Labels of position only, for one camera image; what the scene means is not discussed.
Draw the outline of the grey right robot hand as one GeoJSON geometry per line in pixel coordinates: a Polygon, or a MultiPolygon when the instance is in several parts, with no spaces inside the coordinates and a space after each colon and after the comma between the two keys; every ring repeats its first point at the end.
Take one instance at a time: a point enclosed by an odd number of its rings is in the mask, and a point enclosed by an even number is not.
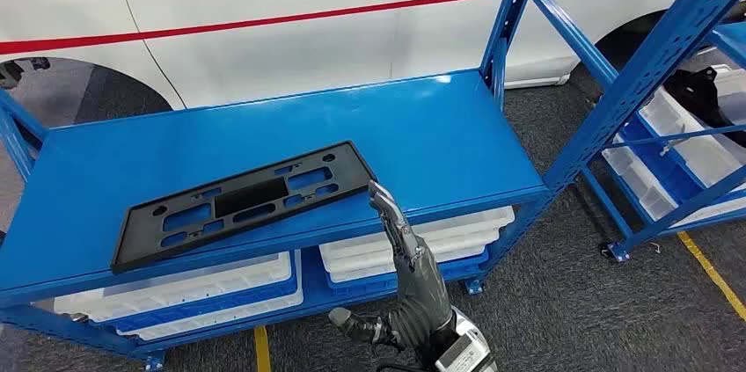
{"type": "Polygon", "coordinates": [[[412,348],[422,361],[435,361],[457,339],[454,312],[435,255],[414,233],[393,196],[375,180],[368,184],[369,204],[379,215],[391,244],[397,274],[397,300],[378,317],[335,307],[331,323],[351,339],[412,348]]]}

